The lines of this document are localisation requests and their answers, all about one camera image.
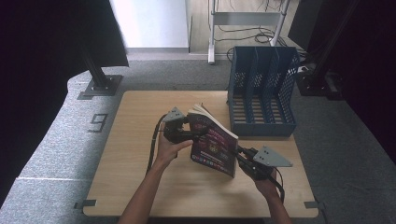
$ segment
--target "dark book cover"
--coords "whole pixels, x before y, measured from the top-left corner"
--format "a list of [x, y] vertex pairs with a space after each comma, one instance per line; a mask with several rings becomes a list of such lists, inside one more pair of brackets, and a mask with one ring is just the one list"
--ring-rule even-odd
[[235, 155], [233, 151], [238, 146], [238, 139], [224, 131], [211, 118], [189, 113], [187, 115], [192, 131], [207, 129], [207, 134], [201, 136], [191, 148], [191, 159], [202, 165], [234, 177]]

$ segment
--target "white desk leg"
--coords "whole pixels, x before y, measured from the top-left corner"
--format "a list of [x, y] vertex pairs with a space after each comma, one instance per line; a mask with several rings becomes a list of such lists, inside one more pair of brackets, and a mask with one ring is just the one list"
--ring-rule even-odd
[[215, 11], [216, 0], [212, 0], [212, 11], [210, 12], [210, 37], [209, 37], [209, 50], [208, 50], [208, 62], [209, 64], [215, 64]]
[[272, 47], [276, 46], [277, 39], [279, 38], [280, 31], [282, 30], [283, 22], [285, 21], [285, 18], [286, 18], [286, 14], [287, 14], [288, 7], [289, 7], [289, 2], [290, 2], [290, 0], [286, 0], [285, 3], [283, 3], [282, 11], [280, 12], [280, 18], [279, 18], [279, 21], [277, 22], [274, 38], [272, 38], [272, 40], [270, 41], [270, 45]]

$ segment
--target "person's left hand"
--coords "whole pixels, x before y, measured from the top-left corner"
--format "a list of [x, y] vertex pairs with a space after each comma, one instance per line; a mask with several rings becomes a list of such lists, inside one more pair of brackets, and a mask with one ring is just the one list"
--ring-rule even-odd
[[163, 168], [166, 168], [182, 148], [191, 146], [193, 142], [192, 140], [187, 140], [179, 144], [169, 142], [163, 136], [162, 130], [164, 126], [165, 124], [162, 123], [159, 134], [157, 158], [155, 159], [155, 162], [159, 163]]

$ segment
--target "gray carpet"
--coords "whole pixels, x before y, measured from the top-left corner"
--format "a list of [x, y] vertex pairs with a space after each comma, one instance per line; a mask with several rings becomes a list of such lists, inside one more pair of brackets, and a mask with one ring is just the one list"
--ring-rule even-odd
[[[115, 96], [77, 100], [89, 73], [68, 82], [69, 93], [46, 137], [24, 167], [0, 210], [0, 223], [116, 223], [74, 209], [87, 196], [122, 94], [128, 90], [224, 91], [231, 64], [217, 61], [130, 61], [130, 68], [105, 68], [123, 75]], [[297, 146], [314, 195], [324, 208], [294, 223], [396, 223], [396, 167], [344, 101], [302, 97], [292, 109]], [[100, 133], [94, 114], [108, 114]], [[271, 223], [262, 219], [153, 218], [150, 223]]]

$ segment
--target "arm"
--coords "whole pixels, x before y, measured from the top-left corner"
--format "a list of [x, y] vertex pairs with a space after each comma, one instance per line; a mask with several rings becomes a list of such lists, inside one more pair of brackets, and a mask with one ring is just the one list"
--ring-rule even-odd
[[[272, 177], [276, 179], [276, 170], [272, 172]], [[276, 186], [268, 179], [266, 180], [256, 180], [257, 190], [264, 196], [268, 203], [270, 209], [271, 219], [276, 224], [290, 224], [291, 219], [285, 206], [280, 201], [279, 195], [276, 191]]]
[[157, 157], [122, 213], [119, 224], [147, 223], [163, 171], [182, 148], [191, 145], [192, 140], [174, 145], [163, 137], [163, 132], [160, 132]]

